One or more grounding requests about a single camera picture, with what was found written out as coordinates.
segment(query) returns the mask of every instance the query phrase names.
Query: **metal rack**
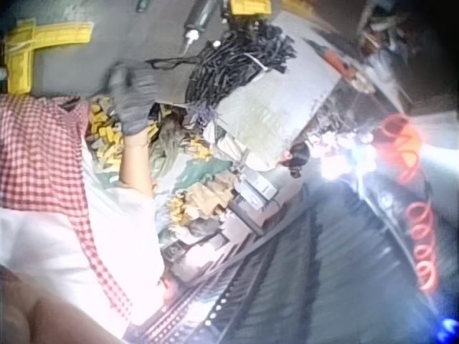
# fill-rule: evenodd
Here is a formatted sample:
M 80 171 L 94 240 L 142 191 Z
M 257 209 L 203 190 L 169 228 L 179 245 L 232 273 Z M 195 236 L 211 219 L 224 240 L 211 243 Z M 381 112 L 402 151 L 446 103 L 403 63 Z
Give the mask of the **metal rack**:
M 132 343 L 427 343 L 435 315 L 342 183 L 325 184 L 263 238 L 196 279 Z M 206 305 L 191 319 L 193 305 Z

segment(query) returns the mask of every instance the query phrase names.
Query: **concrete floor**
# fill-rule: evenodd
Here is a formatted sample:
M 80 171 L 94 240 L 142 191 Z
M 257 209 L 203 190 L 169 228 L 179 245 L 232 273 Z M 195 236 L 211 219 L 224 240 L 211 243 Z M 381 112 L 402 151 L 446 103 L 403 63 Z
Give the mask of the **concrete floor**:
M 10 0 L 0 22 L 35 18 L 38 25 L 93 22 L 91 42 L 37 50 L 33 95 L 90 95 L 101 87 L 109 66 L 119 59 L 152 59 L 178 55 L 183 24 L 194 1 L 151 0 L 147 12 L 136 12 L 138 0 Z M 189 50 L 196 54 L 206 39 L 217 39 L 225 25 L 216 12 L 206 34 Z M 158 101 L 184 101 L 192 67 L 159 72 Z

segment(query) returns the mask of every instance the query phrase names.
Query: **metal sheet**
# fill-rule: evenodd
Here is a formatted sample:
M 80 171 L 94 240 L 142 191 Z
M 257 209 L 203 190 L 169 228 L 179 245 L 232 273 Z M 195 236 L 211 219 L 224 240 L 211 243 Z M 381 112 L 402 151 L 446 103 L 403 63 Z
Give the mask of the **metal sheet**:
M 327 43 L 314 24 L 288 12 L 273 21 L 295 43 L 298 57 L 287 62 L 282 75 L 272 71 L 235 90 L 221 101 L 219 124 L 266 163 L 275 163 L 306 126 L 340 76 L 303 38 Z

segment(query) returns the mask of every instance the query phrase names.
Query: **white shirt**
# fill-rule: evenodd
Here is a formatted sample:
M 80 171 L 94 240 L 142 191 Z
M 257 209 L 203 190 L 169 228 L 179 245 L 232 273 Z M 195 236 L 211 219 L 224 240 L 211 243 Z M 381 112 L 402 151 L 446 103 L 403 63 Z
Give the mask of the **white shirt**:
M 122 186 L 104 189 L 83 144 L 83 179 L 98 254 L 133 303 L 134 323 L 161 306 L 155 293 L 164 263 L 154 229 L 153 199 Z M 122 338 L 128 323 L 110 302 L 65 215 L 0 209 L 0 262 L 80 308 Z

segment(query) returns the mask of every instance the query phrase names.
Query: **wire bundle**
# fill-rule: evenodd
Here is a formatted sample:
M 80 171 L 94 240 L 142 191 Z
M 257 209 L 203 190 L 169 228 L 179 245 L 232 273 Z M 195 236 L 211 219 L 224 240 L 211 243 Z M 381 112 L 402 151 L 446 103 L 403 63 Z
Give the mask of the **wire bundle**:
M 417 135 L 413 129 L 407 128 L 408 122 L 409 118 L 406 115 L 396 113 L 388 116 L 381 126 L 382 134 L 393 140 L 393 149 L 381 150 L 383 156 L 388 160 L 398 157 L 404 162 L 404 169 L 397 179 L 402 184 L 409 183 L 419 171 L 420 140 L 415 137 Z M 431 293 L 437 287 L 438 273 L 435 255 L 435 219 L 430 203 L 430 185 L 427 180 L 425 180 L 425 185 L 427 200 L 411 203 L 406 208 L 404 215 L 410 225 L 420 290 Z
M 264 21 L 233 27 L 218 47 L 208 42 L 185 96 L 186 103 L 197 109 L 197 124 L 204 127 L 215 118 L 219 102 L 259 73 L 271 69 L 284 73 L 287 59 L 296 57 L 292 43 L 281 28 Z

